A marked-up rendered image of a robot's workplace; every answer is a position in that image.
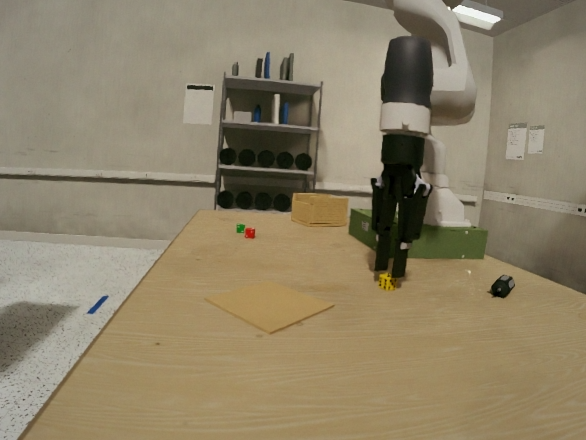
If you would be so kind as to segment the tan flat mat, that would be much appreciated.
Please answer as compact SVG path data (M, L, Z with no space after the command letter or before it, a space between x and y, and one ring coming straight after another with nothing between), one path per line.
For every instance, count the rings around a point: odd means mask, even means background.
M271 281L204 300L269 335L334 307L332 303Z

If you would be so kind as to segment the small wooden crate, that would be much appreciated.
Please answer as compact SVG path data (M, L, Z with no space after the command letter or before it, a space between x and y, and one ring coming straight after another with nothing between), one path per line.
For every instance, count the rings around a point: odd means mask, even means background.
M345 209L340 197L293 193L291 221L307 227L336 227L343 226L344 220Z

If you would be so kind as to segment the yellow die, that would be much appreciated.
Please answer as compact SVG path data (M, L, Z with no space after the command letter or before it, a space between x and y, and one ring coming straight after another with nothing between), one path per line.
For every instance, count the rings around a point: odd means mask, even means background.
M391 275L390 273L380 274L378 287L386 291L395 290L397 278L394 279Z

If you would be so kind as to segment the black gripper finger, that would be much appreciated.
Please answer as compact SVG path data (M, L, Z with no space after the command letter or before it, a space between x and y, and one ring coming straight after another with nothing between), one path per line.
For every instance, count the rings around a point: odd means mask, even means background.
M420 238L428 197L433 190L433 186L426 184L418 175L415 184L415 194L413 192L409 197L404 198L403 177L397 176L395 179L396 200L398 202L398 238L395 238L392 278L405 277L408 249L412 247L413 240Z
M396 196L390 195L392 181L393 177L391 175L385 177L384 183L381 176L371 178L370 180L372 187L371 228L377 232L376 240L378 241L375 271L384 271L388 269L392 238L392 236L389 235L394 234L391 231L398 203L396 201Z

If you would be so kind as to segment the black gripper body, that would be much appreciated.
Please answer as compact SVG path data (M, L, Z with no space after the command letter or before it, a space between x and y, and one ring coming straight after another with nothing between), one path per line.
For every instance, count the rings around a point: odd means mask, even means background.
M423 165L425 138L385 134L382 137L381 172L383 183L386 175L393 177L390 195L396 195L395 179L403 177L403 197L409 197L416 188L417 175L421 179L420 168ZM390 165L384 164L390 163Z

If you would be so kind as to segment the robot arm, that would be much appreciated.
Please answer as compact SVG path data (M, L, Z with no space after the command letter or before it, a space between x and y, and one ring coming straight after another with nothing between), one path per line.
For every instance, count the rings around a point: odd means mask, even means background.
M381 76L379 131L425 138L421 180L433 191L423 224L471 227L469 220L464 221L464 205L442 175L445 145L431 131L431 126L466 124L475 113L477 87L453 12L463 0L384 1L411 36L389 41Z

